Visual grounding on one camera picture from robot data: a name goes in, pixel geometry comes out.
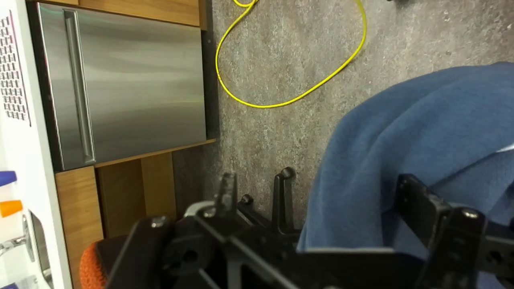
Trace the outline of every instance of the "stainless steel appliance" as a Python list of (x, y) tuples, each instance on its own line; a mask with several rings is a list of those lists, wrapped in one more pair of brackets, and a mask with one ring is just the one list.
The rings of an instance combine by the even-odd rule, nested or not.
[(199, 28), (45, 3), (29, 11), (57, 169), (206, 140)]

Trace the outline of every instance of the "metal handle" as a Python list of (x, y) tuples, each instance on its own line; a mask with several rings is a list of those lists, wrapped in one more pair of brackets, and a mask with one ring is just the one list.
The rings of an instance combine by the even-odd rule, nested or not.
[(82, 59), (77, 12), (68, 9), (64, 9), (63, 12), (71, 64), (71, 77), (73, 79), (73, 87), (75, 90), (75, 105), (77, 107), (77, 116), (79, 120), (80, 139), (82, 142), (84, 162), (88, 164), (95, 161), (95, 146), (93, 143), (93, 132), (91, 130), (87, 90), (84, 79), (84, 64)]

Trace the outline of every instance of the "floor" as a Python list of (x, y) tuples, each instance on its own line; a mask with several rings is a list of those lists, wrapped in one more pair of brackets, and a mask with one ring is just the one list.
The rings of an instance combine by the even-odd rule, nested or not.
[[(273, 176), (297, 171), (294, 221), (305, 220), (308, 192), (332, 130), (348, 111), (381, 90), (460, 65), (514, 61), (510, 0), (364, 0), (368, 39), (339, 75), (279, 109), (243, 106), (219, 90), (219, 137), (173, 155), (178, 204), (215, 192), (223, 172), (238, 174), (240, 194), (270, 215)], [(213, 0), (216, 42), (243, 8)], [(225, 41), (225, 83), (256, 104), (289, 100), (335, 70), (357, 47), (362, 22), (353, 0), (260, 0)]]

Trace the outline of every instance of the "blue cloth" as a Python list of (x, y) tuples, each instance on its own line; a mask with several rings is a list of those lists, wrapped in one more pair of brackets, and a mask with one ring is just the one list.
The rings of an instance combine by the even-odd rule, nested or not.
[[(508, 224), (514, 216), (514, 64), (455, 67), (386, 89), (343, 117), (310, 192), (298, 251), (427, 250), (392, 211), (399, 174)], [(480, 287), (500, 287), (481, 274)]]

